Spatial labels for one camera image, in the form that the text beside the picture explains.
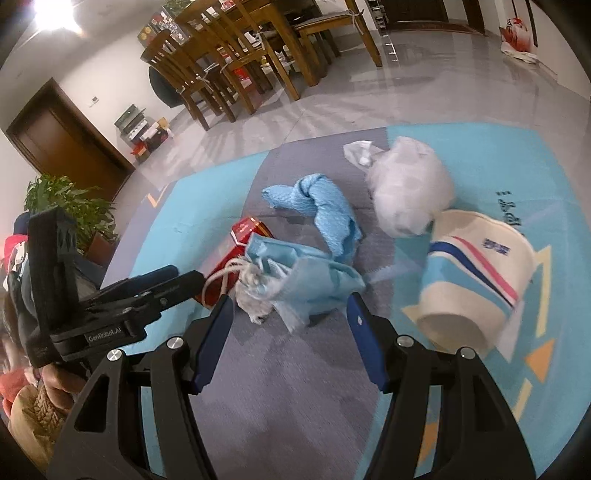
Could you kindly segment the person's left hand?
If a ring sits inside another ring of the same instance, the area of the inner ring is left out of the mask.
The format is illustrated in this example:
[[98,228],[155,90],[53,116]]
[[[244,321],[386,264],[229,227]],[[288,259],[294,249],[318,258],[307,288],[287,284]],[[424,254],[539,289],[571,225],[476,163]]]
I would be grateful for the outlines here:
[[60,412],[68,414],[86,381],[55,364],[42,367],[40,372],[49,400]]

